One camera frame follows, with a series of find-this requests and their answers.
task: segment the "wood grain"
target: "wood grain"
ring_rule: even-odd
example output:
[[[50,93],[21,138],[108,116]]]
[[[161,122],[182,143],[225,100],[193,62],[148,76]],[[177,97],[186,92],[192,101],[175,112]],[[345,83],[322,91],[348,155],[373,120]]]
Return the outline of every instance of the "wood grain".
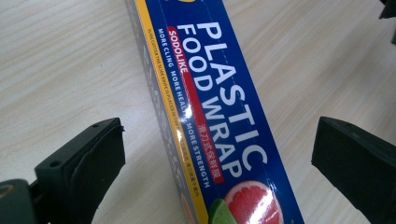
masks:
[[[318,118],[396,144],[395,20],[375,0],[225,0],[306,223],[368,223],[310,163]],[[0,2],[0,181],[120,117],[127,164],[94,223],[184,223],[123,0]]]

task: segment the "red stripe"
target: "red stripe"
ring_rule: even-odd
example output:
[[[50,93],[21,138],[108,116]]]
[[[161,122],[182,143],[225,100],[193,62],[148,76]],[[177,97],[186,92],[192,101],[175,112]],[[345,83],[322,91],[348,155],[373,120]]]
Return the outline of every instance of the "red stripe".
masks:
[[[186,88],[187,97],[189,98],[192,115],[194,116],[195,125],[198,129],[202,148],[204,149],[207,165],[210,170],[213,181],[216,184],[224,182],[224,177],[219,164],[219,158],[216,154],[213,139],[210,136],[209,128],[206,123],[204,111],[201,107],[198,93],[195,89],[194,81],[191,76],[188,61],[186,60],[177,29],[172,26],[167,27],[169,38],[171,40],[172,49],[177,60],[178,70]]]

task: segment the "cardboard box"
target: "cardboard box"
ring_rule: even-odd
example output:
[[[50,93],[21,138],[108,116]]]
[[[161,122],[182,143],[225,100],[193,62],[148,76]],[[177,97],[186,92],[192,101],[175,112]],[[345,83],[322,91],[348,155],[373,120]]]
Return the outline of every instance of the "cardboard box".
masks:
[[[220,0],[127,0],[190,223],[304,223]]]

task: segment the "table surface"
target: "table surface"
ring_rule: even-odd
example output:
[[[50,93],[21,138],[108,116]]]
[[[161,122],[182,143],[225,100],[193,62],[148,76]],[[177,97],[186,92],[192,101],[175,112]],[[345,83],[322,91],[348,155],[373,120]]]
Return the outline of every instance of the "table surface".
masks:
[[[396,144],[395,20],[376,0],[225,0],[306,223],[368,223],[311,165],[320,116]],[[0,181],[120,117],[126,165],[94,223],[184,223],[123,0],[0,2]]]

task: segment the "grapefruit slice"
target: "grapefruit slice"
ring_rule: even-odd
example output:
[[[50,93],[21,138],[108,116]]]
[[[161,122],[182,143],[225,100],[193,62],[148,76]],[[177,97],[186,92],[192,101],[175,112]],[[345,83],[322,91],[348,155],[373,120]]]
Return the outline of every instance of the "grapefruit slice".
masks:
[[[268,186],[258,181],[235,185],[224,198],[238,224],[282,224],[280,204]]]

